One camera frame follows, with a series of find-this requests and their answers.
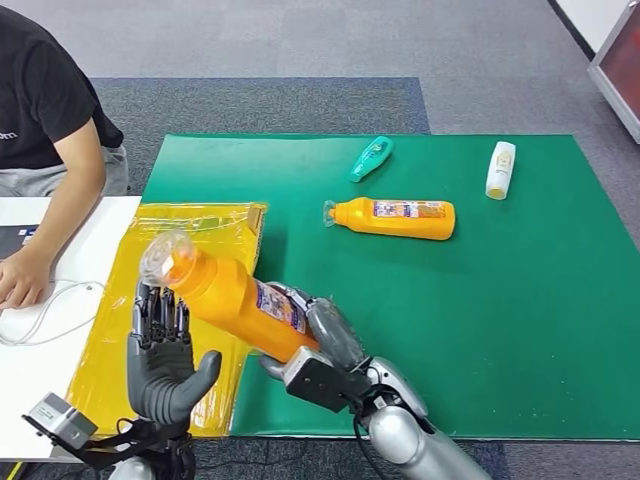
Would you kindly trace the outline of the person's hand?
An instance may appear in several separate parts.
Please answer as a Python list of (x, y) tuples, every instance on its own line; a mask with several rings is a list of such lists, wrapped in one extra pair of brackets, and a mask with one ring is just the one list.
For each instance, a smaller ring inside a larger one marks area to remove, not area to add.
[(49, 283), (52, 258), (23, 248), (1, 262), (1, 309), (35, 304)]

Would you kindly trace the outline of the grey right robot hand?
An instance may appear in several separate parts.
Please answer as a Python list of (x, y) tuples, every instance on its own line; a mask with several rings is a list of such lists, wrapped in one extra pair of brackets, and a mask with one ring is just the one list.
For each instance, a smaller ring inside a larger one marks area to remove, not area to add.
[(303, 290), (279, 282), (256, 283), (257, 305), (275, 319), (292, 320), (294, 327), (304, 325), (318, 343), (315, 350), (345, 378), (353, 389), (371, 385), (367, 376), (370, 357), (356, 333), (332, 300), (315, 297)]

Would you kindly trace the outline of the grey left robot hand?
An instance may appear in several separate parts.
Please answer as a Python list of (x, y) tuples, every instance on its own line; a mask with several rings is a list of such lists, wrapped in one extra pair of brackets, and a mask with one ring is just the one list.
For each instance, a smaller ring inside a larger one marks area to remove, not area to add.
[(205, 352), (194, 364), (190, 311), (167, 287), (137, 284), (126, 345), (128, 398), (140, 417), (189, 424), (192, 411), (218, 380), (223, 355)]

